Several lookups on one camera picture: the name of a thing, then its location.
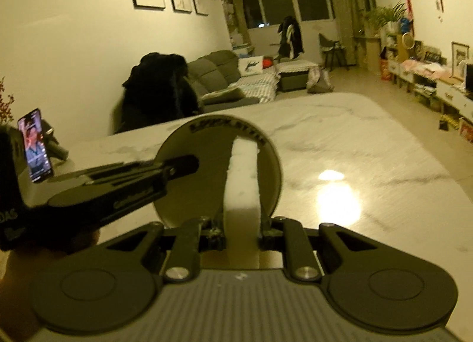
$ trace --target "floor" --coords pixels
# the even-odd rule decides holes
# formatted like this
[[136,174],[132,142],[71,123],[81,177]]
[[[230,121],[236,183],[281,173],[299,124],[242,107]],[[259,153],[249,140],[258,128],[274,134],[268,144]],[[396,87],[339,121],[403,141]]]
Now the floor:
[[[336,68],[330,73],[336,92],[353,92],[369,97],[406,127],[449,171],[473,202],[473,144],[450,128],[438,129],[440,114],[420,104],[405,88],[383,81],[359,67]],[[307,96],[305,90],[279,94],[276,99]]]

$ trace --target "silver bolt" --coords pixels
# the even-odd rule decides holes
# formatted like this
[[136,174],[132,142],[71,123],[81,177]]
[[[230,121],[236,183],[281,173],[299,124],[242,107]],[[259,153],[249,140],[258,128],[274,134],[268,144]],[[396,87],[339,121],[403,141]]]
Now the silver bolt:
[[185,267],[171,267],[166,270],[166,276],[172,280],[184,280],[190,275]]
[[310,266],[299,267],[296,270],[296,276],[302,280],[311,280],[317,277],[318,275],[318,270]]

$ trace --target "smartphone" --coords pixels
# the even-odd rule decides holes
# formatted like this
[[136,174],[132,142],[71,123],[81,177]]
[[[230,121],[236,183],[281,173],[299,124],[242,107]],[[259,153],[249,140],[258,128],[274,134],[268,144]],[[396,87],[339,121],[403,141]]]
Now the smartphone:
[[34,109],[19,119],[18,130],[23,134],[31,180],[39,183],[53,176],[53,166],[44,145],[41,111]]

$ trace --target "chair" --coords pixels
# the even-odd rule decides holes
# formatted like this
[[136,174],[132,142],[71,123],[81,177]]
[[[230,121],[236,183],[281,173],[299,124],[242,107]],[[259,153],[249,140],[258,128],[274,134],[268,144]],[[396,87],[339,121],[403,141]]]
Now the chair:
[[345,61],[344,66],[347,69],[347,71],[349,70],[347,57],[345,55],[345,47],[340,43],[340,41],[329,40],[324,35],[319,34],[319,43],[320,43],[322,54],[325,54],[325,68],[327,68],[328,56],[331,53],[332,62],[330,64],[330,71],[332,71],[333,69],[333,60],[335,56],[337,57],[337,62],[340,67],[342,66],[340,56],[342,56]]

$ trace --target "marble surface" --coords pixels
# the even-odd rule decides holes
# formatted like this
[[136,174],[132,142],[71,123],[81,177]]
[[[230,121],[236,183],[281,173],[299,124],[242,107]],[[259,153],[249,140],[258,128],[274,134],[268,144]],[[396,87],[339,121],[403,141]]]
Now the marble surface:
[[[276,216],[312,228],[337,223],[446,269],[459,288],[448,327],[473,341],[473,204],[412,134],[370,99],[349,93],[224,113],[250,120],[275,143],[284,174]],[[58,171],[152,159],[186,121],[80,143]],[[103,228],[101,241],[156,219],[145,206]]]

